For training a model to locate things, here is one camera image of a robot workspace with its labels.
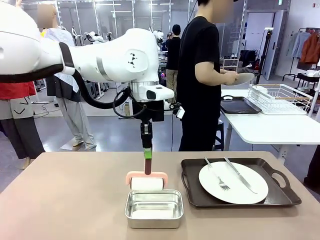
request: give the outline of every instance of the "tray handle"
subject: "tray handle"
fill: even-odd
[[[238,111],[237,114],[251,114],[252,111]]]
[[[224,95],[224,96],[222,96],[222,99],[223,99],[223,100],[229,100],[229,101],[231,101],[231,100],[233,100],[233,99],[234,99],[234,96],[231,96],[231,95]]]
[[[280,176],[284,179],[284,182],[285,182],[285,186],[284,186],[284,187],[281,187],[280,184],[279,184],[279,182],[278,182],[274,177],[272,177],[273,174],[278,174],[278,175],[280,175]],[[291,185],[290,185],[289,179],[288,179],[287,176],[286,176],[284,173],[282,173],[281,171],[272,169],[272,172],[271,172],[271,174],[270,174],[270,177],[272,178],[273,181],[275,181],[276,184],[279,185],[279,187],[280,187],[281,189],[291,189]]]
[[[189,184],[186,181],[186,175],[184,174],[184,172],[181,172],[181,180],[182,180],[182,183],[183,183],[185,189],[190,190]]]

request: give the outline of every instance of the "white plate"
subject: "white plate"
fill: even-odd
[[[250,82],[254,78],[255,78],[255,75],[253,73],[250,73],[250,72],[239,73],[238,79],[235,80],[234,83],[229,86],[245,84],[247,82]]]
[[[234,162],[232,164],[257,194],[250,191],[242,183],[236,172],[225,161],[211,163],[213,169],[208,165],[201,169],[199,180],[203,188],[217,199],[232,204],[256,204],[264,200],[268,195],[269,188],[263,177],[247,166]],[[230,189],[223,190],[215,175],[219,176]]]

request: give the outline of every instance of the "knife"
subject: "knife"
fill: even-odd
[[[226,162],[229,164],[229,166],[235,171],[235,173],[239,176],[241,182],[254,194],[258,194],[257,192],[252,190],[252,187],[250,185],[250,183],[247,182],[247,180],[241,175],[241,173],[235,168],[235,166],[229,161],[229,159],[227,157],[224,158],[224,160],[226,160]]]

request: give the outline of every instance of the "fork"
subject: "fork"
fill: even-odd
[[[211,166],[211,163],[209,162],[209,160],[206,157],[204,158],[204,160],[206,161],[208,166],[211,168],[211,170],[212,170],[211,172],[215,175],[216,178],[219,179],[219,183],[218,184],[219,184],[220,188],[222,188],[225,191],[230,190],[230,187],[228,187],[228,185],[225,184],[224,181],[222,181],[221,178],[218,175],[216,175],[216,173],[213,171],[214,168]]]

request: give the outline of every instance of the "black t-shirt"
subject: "black t-shirt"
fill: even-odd
[[[219,32],[204,17],[195,17],[185,28],[180,46],[177,76],[177,101],[185,113],[220,115],[221,85],[208,86],[196,79],[198,63],[213,62],[220,73]]]
[[[166,41],[166,48],[168,49],[168,61],[166,62],[166,69],[178,70],[178,60],[180,51],[180,37],[173,37]]]

